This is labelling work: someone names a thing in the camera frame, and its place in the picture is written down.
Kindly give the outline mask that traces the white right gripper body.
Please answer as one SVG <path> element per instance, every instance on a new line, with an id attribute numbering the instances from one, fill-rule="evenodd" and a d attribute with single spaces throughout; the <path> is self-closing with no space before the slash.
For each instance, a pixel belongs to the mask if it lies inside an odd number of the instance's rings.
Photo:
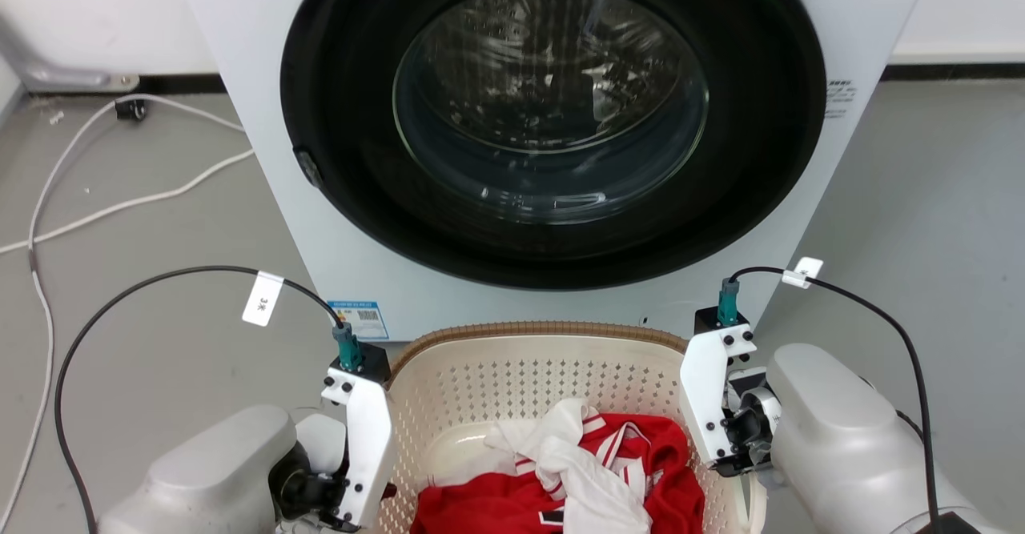
<path id="1" fill-rule="evenodd" d="M 765 367 L 731 371 L 757 350 L 747 325 L 693 337 L 682 358 L 680 410 L 701 463 L 724 478 L 771 468 L 782 406 Z"/>

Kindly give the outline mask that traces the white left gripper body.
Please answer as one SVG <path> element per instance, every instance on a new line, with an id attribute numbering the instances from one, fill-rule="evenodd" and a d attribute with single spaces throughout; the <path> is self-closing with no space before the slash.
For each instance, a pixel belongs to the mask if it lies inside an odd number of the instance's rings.
<path id="1" fill-rule="evenodd" d="M 398 460 L 388 393 L 373 378 L 330 367 L 321 396 L 344 417 L 311 414 L 295 426 L 294 447 L 271 469 L 275 511 L 283 523 L 370 529 Z"/>

